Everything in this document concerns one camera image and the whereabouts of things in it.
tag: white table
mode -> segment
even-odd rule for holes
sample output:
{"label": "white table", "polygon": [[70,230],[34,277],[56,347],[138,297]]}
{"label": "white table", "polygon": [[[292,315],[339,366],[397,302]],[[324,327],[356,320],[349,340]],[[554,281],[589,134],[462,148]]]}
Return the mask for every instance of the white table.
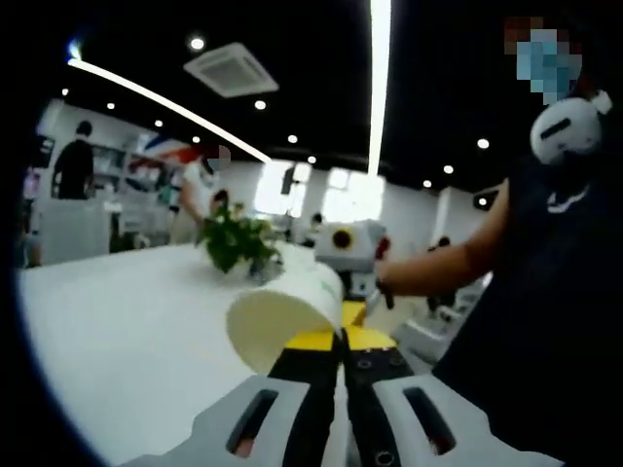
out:
{"label": "white table", "polygon": [[[279,248],[287,270],[313,261],[311,250]],[[197,414],[252,374],[225,332],[230,303],[250,286],[223,277],[191,245],[30,269],[20,280],[27,330],[53,394],[113,465],[175,447]],[[338,413],[333,431],[342,433],[344,401]],[[346,449],[338,438],[325,465],[340,465],[331,460]]]}

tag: led strip light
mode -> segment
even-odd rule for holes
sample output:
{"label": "led strip light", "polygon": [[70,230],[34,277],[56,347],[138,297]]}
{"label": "led strip light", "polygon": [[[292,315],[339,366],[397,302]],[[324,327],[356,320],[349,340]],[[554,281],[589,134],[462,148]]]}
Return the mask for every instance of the led strip light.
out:
{"label": "led strip light", "polygon": [[104,70],[103,68],[92,65],[90,63],[87,63],[83,60],[79,60],[77,58],[70,58],[67,63],[69,64],[69,66],[73,66],[74,68],[78,68],[80,70],[87,71],[89,73],[93,73],[93,75],[99,76],[100,78],[103,78],[108,81],[112,81],[113,83],[123,86],[124,88],[127,88],[129,90],[133,90],[134,92],[137,92],[141,94],[142,96],[153,100],[154,102],[158,102],[159,104],[163,105],[167,109],[172,110],[173,112],[181,115],[182,117],[187,118],[188,120],[196,123],[197,125],[204,127],[205,129],[213,132],[214,134],[217,134],[223,139],[229,141],[230,143],[238,146],[244,152],[260,160],[261,162],[271,161],[271,158],[269,158],[266,154],[255,149],[253,146],[246,144],[241,139],[236,138],[235,136],[233,136],[231,133],[221,128],[220,126],[217,126],[213,124],[212,122],[209,122],[208,120],[200,117],[199,115],[194,114],[190,110],[185,109],[181,105],[178,105],[175,102],[172,102],[168,100],[167,98],[162,97],[161,95],[156,94],[155,92],[151,90],[147,90],[143,88],[137,83],[133,83],[132,81],[127,80],[126,78],[122,78],[119,75],[111,73],[110,71]]}
{"label": "led strip light", "polygon": [[389,39],[391,35],[391,0],[371,0],[370,21],[372,29],[372,98],[368,175],[376,176],[379,173],[385,122]]}

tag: screw hole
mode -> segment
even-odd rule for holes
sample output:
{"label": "screw hole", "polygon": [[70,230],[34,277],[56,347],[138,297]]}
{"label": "screw hole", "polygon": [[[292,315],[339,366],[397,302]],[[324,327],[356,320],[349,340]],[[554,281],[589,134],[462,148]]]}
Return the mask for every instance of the screw hole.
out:
{"label": "screw hole", "polygon": [[372,367],[370,360],[359,360],[357,362],[357,368],[360,370],[368,370],[370,367]]}
{"label": "screw hole", "polygon": [[375,464],[377,467],[389,467],[393,464],[393,454],[386,450],[378,452],[375,456]]}
{"label": "screw hole", "polygon": [[389,365],[391,365],[392,367],[400,367],[404,363],[405,360],[402,357],[393,357],[389,360]]}

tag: white robot part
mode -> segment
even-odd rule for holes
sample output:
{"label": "white robot part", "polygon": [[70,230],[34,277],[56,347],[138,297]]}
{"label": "white robot part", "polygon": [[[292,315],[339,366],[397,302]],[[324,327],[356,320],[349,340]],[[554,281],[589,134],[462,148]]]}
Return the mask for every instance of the white robot part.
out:
{"label": "white robot part", "polygon": [[385,232],[376,221],[326,224],[318,233],[315,260],[339,274],[347,274],[348,296],[364,299],[376,288],[376,252]]}
{"label": "white robot part", "polygon": [[566,154],[586,156],[602,143],[600,113],[593,103],[573,97],[549,106],[532,125],[532,151],[547,165],[563,163]]}

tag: face mask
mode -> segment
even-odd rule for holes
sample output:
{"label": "face mask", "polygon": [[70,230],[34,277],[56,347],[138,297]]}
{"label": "face mask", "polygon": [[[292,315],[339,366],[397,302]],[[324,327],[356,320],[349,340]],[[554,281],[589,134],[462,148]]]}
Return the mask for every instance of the face mask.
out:
{"label": "face mask", "polygon": [[571,54],[568,42],[558,42],[556,29],[533,29],[529,42],[517,43],[517,79],[530,80],[531,91],[543,94],[543,104],[564,98],[582,69],[582,55]]}

